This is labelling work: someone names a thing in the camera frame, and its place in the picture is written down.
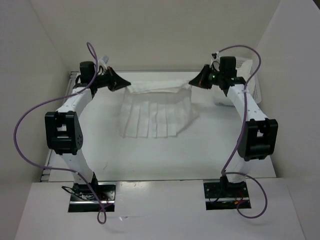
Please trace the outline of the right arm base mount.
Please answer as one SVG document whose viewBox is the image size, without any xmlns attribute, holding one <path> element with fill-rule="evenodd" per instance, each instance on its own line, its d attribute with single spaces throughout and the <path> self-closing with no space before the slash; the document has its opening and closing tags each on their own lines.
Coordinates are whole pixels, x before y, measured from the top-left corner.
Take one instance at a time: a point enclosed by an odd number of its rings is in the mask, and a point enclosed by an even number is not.
<svg viewBox="0 0 320 240">
<path fill-rule="evenodd" d="M 251 209 L 245 181 L 231 183 L 226 176 L 203 181 L 206 210 Z"/>
</svg>

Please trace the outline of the white pleated skirt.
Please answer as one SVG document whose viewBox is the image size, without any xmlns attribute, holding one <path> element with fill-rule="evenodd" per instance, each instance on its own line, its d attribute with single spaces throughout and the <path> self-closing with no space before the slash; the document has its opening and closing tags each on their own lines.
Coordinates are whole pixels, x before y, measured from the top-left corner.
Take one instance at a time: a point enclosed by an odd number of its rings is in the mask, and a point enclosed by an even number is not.
<svg viewBox="0 0 320 240">
<path fill-rule="evenodd" d="M 118 132 L 123 138 L 176 137 L 199 115 L 187 80 L 139 80 L 124 89 Z"/>
</svg>

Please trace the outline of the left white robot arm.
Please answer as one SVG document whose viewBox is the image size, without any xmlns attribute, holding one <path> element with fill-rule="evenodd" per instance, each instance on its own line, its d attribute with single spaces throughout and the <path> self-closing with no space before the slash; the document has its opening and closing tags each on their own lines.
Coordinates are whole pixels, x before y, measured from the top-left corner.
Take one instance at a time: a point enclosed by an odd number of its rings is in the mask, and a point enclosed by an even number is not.
<svg viewBox="0 0 320 240">
<path fill-rule="evenodd" d="M 47 112 L 44 117 L 47 146 L 64 160 L 67 171 L 73 175 L 76 191 L 88 200 L 96 199 L 100 188 L 82 152 L 84 136 L 79 116 L 98 89 L 108 88 L 115 92 L 131 85 L 112 67 L 108 66 L 101 74 L 99 69 L 92 61 L 81 62 L 71 96 L 56 111 Z"/>
</svg>

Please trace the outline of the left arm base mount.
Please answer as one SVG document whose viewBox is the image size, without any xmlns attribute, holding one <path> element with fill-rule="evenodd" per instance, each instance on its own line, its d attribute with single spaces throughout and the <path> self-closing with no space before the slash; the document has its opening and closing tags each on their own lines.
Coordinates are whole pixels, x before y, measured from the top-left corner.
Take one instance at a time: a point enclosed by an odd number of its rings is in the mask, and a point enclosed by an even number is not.
<svg viewBox="0 0 320 240">
<path fill-rule="evenodd" d="M 61 188 L 70 195 L 68 207 L 69 213 L 97 213 L 101 209 L 99 202 L 88 189 L 87 185 L 74 184 L 72 187 L 62 186 Z M 115 210 L 116 183 L 98 182 L 95 190 L 105 211 L 113 212 Z"/>
</svg>

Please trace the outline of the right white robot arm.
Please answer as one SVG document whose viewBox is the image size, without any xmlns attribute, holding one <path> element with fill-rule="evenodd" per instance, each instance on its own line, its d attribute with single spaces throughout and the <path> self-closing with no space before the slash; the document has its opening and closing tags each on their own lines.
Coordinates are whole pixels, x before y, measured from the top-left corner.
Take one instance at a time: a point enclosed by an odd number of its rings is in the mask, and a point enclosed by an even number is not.
<svg viewBox="0 0 320 240">
<path fill-rule="evenodd" d="M 278 122 L 259 108 L 248 89 L 250 80 L 239 74 L 236 57 L 213 55 L 211 64 L 206 64 L 189 82 L 202 89 L 219 87 L 242 120 L 235 149 L 221 171 L 226 180 L 219 184 L 219 191 L 225 197 L 236 192 L 236 184 L 248 177 L 258 160 L 264 160 L 275 150 Z"/>
</svg>

